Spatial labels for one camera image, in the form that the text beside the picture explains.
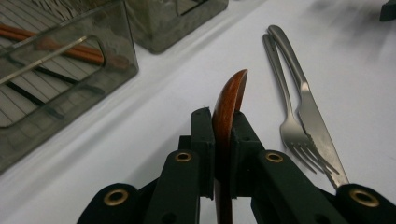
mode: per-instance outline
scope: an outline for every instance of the metal knife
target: metal knife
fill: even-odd
[[[344,171],[343,165],[335,150],[332,139],[327,131],[326,125],[311,90],[309,89],[308,81],[305,78],[303,69],[301,68],[297,57],[294,53],[291,44],[286,37],[283,30],[275,25],[268,28],[269,34],[274,38],[275,42],[279,45],[283,55],[288,62],[294,81],[299,89],[301,102],[298,108],[300,120],[304,126],[304,130],[310,136],[318,149],[318,153],[325,159],[336,172],[328,172],[326,176],[335,189],[341,185],[348,184],[347,175]]]

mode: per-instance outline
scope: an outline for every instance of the brown wooden utensil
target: brown wooden utensil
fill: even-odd
[[[215,200],[219,224],[233,223],[230,194],[230,140],[233,114],[239,111],[247,82],[248,70],[233,75],[223,87],[213,112],[212,125],[216,138]]]
[[[34,35],[36,35],[36,33],[31,31],[23,30],[6,24],[0,24],[0,36],[7,39],[22,41]],[[56,43],[50,38],[44,38],[36,45],[36,47],[38,49],[52,50],[58,49],[62,47],[62,45]],[[101,50],[82,45],[74,46],[73,48],[67,50],[64,54],[71,58],[79,59],[87,63],[93,63],[97,65],[102,65],[105,63],[105,58]],[[125,57],[111,54],[110,52],[107,54],[107,63],[121,70],[128,68],[129,60]]]

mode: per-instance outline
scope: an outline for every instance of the wooden chopstick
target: wooden chopstick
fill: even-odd
[[[36,35],[34,32],[0,24],[0,36],[8,39],[22,41],[34,35]],[[46,38],[45,41],[40,43],[37,47],[39,49],[58,49],[60,46],[61,45],[57,44],[52,39]],[[99,49],[93,49],[85,46],[74,46],[67,50],[65,54],[75,59],[99,65],[103,64],[105,61],[102,52]]]

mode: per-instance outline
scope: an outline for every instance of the silverware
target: silverware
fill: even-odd
[[[313,140],[318,154],[331,165],[328,168],[335,169],[333,172],[325,172],[332,185],[337,189],[341,185],[348,183],[347,175],[343,165],[335,150],[332,139],[323,121],[322,116],[312,96],[308,81],[304,75],[291,44],[281,28],[271,25],[268,28],[269,34],[279,45],[283,55],[288,62],[294,81],[299,89],[301,102],[298,109],[300,120],[304,126],[305,133]]]
[[[312,172],[316,173],[312,167],[322,173],[324,171],[330,172],[328,167],[334,171],[332,166],[320,157],[312,140],[305,134],[303,127],[293,115],[288,85],[283,74],[274,39],[269,35],[264,35],[262,41],[285,99],[286,118],[279,128],[283,144]]]

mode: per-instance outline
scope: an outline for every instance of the fork handle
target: fork handle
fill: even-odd
[[[286,83],[285,75],[282,70],[282,64],[280,63],[279,55],[277,54],[275,41],[270,35],[264,35],[262,37],[262,42],[264,43],[265,51],[267,52],[270,64],[274,70],[274,73],[276,74],[276,79],[279,83],[280,89],[282,89],[283,96],[285,98],[287,113],[288,115],[292,114],[288,85]]]

